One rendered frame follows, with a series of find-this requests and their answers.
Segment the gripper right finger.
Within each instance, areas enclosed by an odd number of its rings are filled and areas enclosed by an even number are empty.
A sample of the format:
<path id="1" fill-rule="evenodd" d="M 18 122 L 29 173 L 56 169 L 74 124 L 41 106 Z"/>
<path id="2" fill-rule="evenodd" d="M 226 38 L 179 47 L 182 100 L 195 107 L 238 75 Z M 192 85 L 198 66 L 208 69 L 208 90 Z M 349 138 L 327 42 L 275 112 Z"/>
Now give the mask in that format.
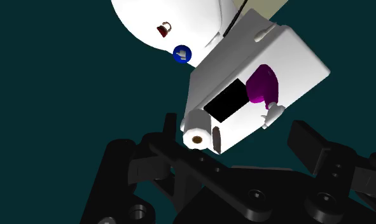
<path id="1" fill-rule="evenodd" d="M 304 202 L 317 222 L 376 222 L 376 152 L 359 156 L 346 145 L 326 140 L 309 124 L 295 120 L 288 146 L 315 176 Z"/>

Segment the blue round disc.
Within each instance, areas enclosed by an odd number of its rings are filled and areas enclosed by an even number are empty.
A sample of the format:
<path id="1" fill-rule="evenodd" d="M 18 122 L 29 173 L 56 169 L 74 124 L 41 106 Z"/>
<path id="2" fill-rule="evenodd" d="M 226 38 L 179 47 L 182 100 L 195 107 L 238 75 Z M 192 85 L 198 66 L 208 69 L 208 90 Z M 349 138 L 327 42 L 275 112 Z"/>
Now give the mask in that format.
<path id="1" fill-rule="evenodd" d="M 186 45 L 178 45 L 174 48 L 172 56 L 176 62 L 185 64 L 191 60 L 192 52 Z"/>

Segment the brown oval soap bar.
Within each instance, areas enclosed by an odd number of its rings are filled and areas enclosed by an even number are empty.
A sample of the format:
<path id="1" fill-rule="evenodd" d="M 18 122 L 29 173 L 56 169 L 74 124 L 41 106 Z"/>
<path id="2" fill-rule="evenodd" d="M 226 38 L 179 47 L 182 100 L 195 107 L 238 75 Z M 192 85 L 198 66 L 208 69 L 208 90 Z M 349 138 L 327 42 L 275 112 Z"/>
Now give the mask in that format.
<path id="1" fill-rule="evenodd" d="M 219 127 L 212 129 L 212 147 L 217 154 L 221 154 L 221 134 Z"/>

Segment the small red object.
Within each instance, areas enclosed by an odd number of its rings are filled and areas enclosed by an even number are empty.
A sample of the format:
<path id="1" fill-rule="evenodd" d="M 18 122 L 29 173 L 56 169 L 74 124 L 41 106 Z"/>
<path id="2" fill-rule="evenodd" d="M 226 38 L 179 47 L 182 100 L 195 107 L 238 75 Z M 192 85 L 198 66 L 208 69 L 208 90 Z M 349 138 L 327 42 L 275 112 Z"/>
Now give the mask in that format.
<path id="1" fill-rule="evenodd" d="M 172 30 L 172 26 L 168 22 L 163 22 L 161 25 L 157 27 L 157 31 L 160 35 L 165 38 Z"/>

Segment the purple spray bottle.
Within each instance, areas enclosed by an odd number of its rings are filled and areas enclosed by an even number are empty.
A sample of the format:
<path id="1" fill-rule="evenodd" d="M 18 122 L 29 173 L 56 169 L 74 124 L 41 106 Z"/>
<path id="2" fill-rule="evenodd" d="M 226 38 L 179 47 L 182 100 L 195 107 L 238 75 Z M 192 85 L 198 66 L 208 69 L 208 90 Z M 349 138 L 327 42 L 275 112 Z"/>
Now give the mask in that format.
<path id="1" fill-rule="evenodd" d="M 271 126 L 286 109 L 279 102 L 279 82 L 270 66 L 260 65 L 246 82 L 246 92 L 250 102 L 265 103 L 266 115 L 262 125 L 263 129 Z"/>

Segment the white toilet paper roll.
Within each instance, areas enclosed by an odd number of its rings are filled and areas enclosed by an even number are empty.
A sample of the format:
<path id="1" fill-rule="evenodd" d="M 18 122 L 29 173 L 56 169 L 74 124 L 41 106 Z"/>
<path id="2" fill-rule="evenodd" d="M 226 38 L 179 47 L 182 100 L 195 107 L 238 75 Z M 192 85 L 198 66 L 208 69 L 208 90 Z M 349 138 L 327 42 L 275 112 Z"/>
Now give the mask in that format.
<path id="1" fill-rule="evenodd" d="M 211 116 L 203 109 L 193 109 L 181 122 L 183 143 L 189 149 L 205 150 L 212 148 Z"/>

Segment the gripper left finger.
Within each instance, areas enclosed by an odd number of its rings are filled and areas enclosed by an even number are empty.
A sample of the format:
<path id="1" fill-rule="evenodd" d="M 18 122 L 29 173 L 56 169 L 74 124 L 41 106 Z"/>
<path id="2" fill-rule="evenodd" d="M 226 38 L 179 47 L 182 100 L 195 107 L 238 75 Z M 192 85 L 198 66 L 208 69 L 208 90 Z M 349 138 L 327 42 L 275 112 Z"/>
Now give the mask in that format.
<path id="1" fill-rule="evenodd" d="M 136 144 L 108 143 L 80 224 L 156 224 L 154 207 L 135 195 L 152 182 L 172 202 L 173 224 L 259 224 L 270 219 L 266 193 L 199 150 L 175 141 L 176 114 L 168 113 L 162 132 Z"/>

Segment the black flat rectangular device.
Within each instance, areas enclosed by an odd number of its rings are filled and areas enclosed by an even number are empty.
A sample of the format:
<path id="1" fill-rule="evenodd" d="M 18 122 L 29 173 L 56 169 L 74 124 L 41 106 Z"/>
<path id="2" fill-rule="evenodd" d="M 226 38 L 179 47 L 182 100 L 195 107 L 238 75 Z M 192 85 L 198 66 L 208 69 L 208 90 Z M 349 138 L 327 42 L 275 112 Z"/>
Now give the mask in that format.
<path id="1" fill-rule="evenodd" d="M 222 123 L 248 102 L 245 84 L 236 79 L 208 102 L 204 106 L 204 111 Z"/>

